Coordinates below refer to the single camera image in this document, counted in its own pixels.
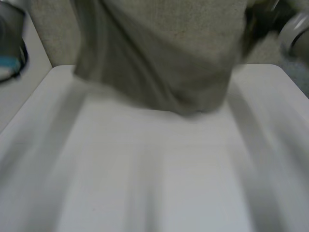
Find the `white tabletop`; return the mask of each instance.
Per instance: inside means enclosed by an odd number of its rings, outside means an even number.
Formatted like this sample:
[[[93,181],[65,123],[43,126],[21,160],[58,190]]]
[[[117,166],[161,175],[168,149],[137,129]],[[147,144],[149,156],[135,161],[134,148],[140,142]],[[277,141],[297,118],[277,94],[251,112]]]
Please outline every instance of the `white tabletop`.
[[[309,101],[272,65],[181,118],[51,70],[0,134],[0,231],[308,231]]]

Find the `white surface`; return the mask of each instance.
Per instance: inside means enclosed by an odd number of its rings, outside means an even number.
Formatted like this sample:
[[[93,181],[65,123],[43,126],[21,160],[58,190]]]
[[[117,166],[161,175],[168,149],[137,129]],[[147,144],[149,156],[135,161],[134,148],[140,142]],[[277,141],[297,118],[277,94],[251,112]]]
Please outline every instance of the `white surface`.
[[[239,68],[224,106],[191,119],[136,108],[71,68],[52,69],[0,134],[0,231],[145,232],[151,218],[154,231],[249,232],[249,209],[277,221],[275,200],[289,231],[308,231],[302,176],[274,134],[306,134],[309,101],[280,68]]]
[[[20,81],[0,86],[0,132],[52,69],[29,16],[26,19],[24,41],[29,53],[29,64],[26,72],[23,73]]]

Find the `blue object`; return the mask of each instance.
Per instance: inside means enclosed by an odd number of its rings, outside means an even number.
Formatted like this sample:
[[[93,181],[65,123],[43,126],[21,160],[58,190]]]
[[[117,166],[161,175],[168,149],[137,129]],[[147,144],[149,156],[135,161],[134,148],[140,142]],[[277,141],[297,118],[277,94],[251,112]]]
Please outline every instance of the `blue object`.
[[[20,62],[17,58],[14,57],[0,56],[0,67],[7,67],[17,71],[20,68]]]

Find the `gray carpet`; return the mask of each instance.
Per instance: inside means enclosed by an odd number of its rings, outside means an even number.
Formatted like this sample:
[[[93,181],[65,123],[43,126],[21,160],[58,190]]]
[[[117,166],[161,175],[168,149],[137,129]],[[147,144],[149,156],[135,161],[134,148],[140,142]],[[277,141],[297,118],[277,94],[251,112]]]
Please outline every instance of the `gray carpet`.
[[[246,0],[119,0],[128,11],[165,32],[173,41],[203,56],[216,57],[243,27]],[[30,15],[53,66],[74,64],[80,44],[70,0],[32,0]],[[296,3],[309,10],[308,0]],[[309,97],[309,71],[282,57],[275,38],[267,38],[248,63],[280,66]]]

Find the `white table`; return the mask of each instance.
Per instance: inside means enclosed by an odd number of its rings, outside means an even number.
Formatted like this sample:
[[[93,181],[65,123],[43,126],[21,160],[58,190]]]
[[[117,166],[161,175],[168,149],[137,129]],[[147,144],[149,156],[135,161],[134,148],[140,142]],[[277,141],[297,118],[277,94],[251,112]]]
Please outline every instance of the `white table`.
[[[280,68],[241,66],[224,106],[190,119],[71,70],[0,134],[0,231],[308,231],[309,101]]]

